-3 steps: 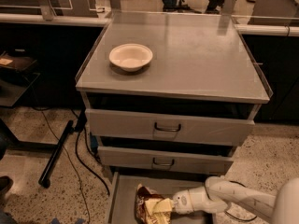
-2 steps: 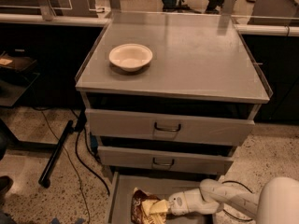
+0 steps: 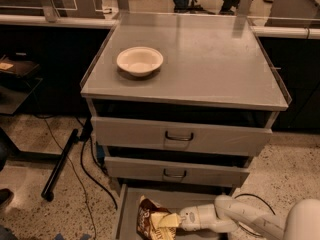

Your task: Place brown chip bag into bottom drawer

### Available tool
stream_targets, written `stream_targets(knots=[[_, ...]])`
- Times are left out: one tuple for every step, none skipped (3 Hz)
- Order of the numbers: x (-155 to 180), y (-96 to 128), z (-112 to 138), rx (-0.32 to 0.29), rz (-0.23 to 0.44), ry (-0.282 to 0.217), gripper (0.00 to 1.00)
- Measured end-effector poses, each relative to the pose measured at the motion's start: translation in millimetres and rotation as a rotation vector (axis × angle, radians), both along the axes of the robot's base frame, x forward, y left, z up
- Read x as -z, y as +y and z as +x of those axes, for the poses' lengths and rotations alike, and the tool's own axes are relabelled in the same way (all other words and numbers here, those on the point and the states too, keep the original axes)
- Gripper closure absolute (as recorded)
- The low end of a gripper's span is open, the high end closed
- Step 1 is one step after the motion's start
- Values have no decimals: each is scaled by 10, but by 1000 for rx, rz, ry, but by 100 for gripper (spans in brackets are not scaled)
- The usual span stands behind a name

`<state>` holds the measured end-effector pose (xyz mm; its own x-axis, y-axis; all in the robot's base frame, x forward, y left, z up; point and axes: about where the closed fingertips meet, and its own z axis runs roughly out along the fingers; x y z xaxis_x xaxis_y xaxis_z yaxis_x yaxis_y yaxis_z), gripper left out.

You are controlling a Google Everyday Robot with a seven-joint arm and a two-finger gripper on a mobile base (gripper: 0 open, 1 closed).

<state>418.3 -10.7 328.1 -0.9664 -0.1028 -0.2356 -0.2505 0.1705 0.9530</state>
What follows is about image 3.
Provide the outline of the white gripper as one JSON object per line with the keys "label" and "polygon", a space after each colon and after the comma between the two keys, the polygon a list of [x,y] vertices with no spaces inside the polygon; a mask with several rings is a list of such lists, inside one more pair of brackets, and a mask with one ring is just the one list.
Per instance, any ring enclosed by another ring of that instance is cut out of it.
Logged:
{"label": "white gripper", "polygon": [[154,212],[151,214],[153,221],[160,220],[159,228],[178,228],[185,231],[198,231],[210,229],[216,231],[217,216],[213,204],[192,206],[183,208],[179,215],[176,213],[168,215],[167,212]]}

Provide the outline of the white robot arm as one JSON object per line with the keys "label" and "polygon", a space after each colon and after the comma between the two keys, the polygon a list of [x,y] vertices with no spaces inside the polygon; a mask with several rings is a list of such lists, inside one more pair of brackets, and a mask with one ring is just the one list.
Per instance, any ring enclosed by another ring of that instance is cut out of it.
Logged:
{"label": "white robot arm", "polygon": [[211,204],[183,208],[179,213],[151,215],[155,229],[229,233],[243,223],[267,240],[320,240],[320,201],[304,199],[289,211],[286,220],[227,195]]}

